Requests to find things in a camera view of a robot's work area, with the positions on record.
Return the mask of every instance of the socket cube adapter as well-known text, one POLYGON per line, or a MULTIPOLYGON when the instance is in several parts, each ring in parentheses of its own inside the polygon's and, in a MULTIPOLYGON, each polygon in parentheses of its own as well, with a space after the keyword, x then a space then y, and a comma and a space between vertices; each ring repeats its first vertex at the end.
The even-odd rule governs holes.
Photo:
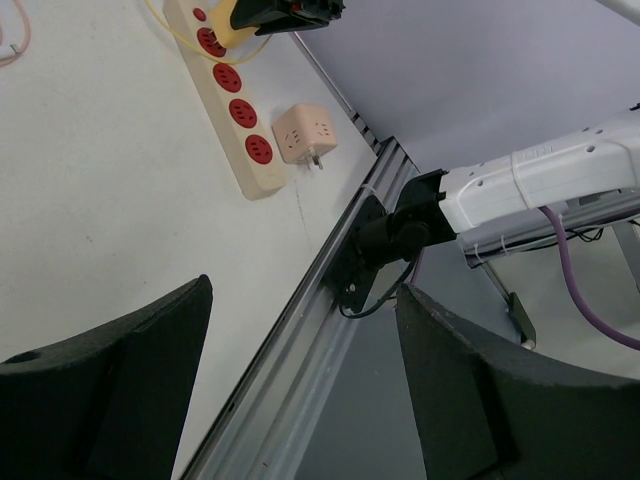
POLYGON ((299 103, 273 123, 273 134, 288 164, 312 161, 322 169, 320 157, 338 145, 326 108, 299 103))

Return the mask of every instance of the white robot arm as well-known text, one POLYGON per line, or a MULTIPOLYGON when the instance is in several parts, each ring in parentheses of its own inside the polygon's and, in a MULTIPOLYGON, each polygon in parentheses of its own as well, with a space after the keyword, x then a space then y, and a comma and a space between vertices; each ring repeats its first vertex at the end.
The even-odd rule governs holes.
POLYGON ((640 186, 640 109, 442 177, 440 209, 456 233, 511 213, 640 186))

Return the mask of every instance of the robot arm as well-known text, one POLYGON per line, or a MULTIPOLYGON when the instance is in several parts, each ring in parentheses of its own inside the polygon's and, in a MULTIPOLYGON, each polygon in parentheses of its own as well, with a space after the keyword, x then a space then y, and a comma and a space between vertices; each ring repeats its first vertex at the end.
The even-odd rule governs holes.
POLYGON ((442 178, 442 213, 456 233, 592 193, 640 186, 640 111, 442 178))
POLYGON ((640 186, 640 104, 604 123, 496 160, 408 182, 393 213, 355 225, 327 272, 341 305, 359 312, 388 263, 512 213, 640 186))

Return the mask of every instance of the white wall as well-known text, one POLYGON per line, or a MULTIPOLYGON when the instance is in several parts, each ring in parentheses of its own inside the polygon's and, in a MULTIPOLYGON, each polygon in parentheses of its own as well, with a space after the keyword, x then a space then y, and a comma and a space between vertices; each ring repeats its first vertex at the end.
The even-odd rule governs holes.
POLYGON ((490 160, 640 101, 640 28, 593 0, 346 0, 305 40, 421 170, 490 160))

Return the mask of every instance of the power strip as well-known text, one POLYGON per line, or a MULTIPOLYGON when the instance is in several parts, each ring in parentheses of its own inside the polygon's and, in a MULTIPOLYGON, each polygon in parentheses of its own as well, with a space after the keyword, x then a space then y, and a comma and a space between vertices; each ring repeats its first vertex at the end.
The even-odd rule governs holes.
MULTIPOLYGON (((214 57, 226 56, 207 21, 206 5, 167 0, 164 14, 178 34, 214 57)), ((244 196, 256 200, 284 187, 282 159, 269 142, 238 71, 178 45, 244 196)))

